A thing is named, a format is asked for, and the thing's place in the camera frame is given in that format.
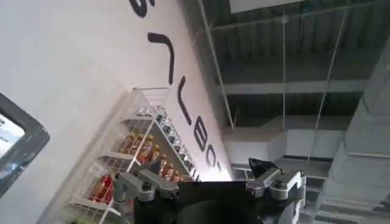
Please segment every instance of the black lettering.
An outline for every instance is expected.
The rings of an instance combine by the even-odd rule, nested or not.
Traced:
[[[222,168],[219,162],[217,162],[218,173],[222,173]]]
[[[132,5],[132,8],[134,10],[134,12],[141,18],[144,18],[146,16],[146,13],[147,13],[147,3],[146,3],[146,0],[129,0],[130,2],[130,5]],[[149,0],[150,4],[152,6],[154,6],[155,2],[154,0]]]
[[[213,155],[212,162],[210,161],[210,158],[209,158],[210,152]],[[216,162],[216,158],[215,158],[214,148],[211,144],[209,144],[207,147],[207,151],[206,151],[206,163],[207,163],[208,167],[211,168],[211,167],[215,166],[215,162]]]
[[[199,148],[202,152],[206,149],[207,143],[207,131],[205,128],[205,124],[200,116],[197,117],[195,126],[194,126],[194,136]]]
[[[185,83],[185,76],[182,77],[179,87],[177,88],[177,101],[179,101],[180,108],[182,109],[182,112],[184,114],[185,119],[187,120],[188,125],[191,126],[192,121],[188,114],[187,108],[184,105],[183,98],[182,98],[182,91]]]
[[[171,40],[163,34],[159,33],[148,33],[147,39],[151,43],[158,43],[158,44],[165,44],[167,45],[170,53],[170,59],[169,59],[169,74],[168,74],[168,83],[172,85],[173,83],[173,70],[175,65],[175,50],[173,49],[173,45]]]

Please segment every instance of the silver clamp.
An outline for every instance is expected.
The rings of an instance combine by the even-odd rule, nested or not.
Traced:
[[[247,191],[255,198],[264,196],[267,187],[275,200],[282,201],[287,200],[289,196],[292,197],[294,203],[283,212],[283,220],[296,224],[299,211],[305,206],[306,199],[306,176],[303,172],[282,173],[278,168],[271,168],[260,177],[246,183]]]

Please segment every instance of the ceiling beam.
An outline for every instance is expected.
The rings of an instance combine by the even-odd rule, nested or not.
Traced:
[[[362,92],[367,80],[333,80],[329,83],[328,93],[353,93]],[[239,94],[282,94],[286,87],[286,93],[323,93],[327,82],[290,82],[286,83],[255,83],[255,84],[228,84],[225,91],[228,95]]]

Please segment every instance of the red bottle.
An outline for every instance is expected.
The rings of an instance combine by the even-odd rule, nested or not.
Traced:
[[[94,187],[88,199],[91,201],[109,204],[112,199],[112,184],[111,175],[101,176],[98,184]]]

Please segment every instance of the bolt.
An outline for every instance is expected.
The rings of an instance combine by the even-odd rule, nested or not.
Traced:
[[[152,185],[149,182],[144,182],[142,184],[142,191],[150,191],[152,190]]]
[[[275,180],[274,186],[277,188],[281,188],[284,185],[284,182],[282,180]]]

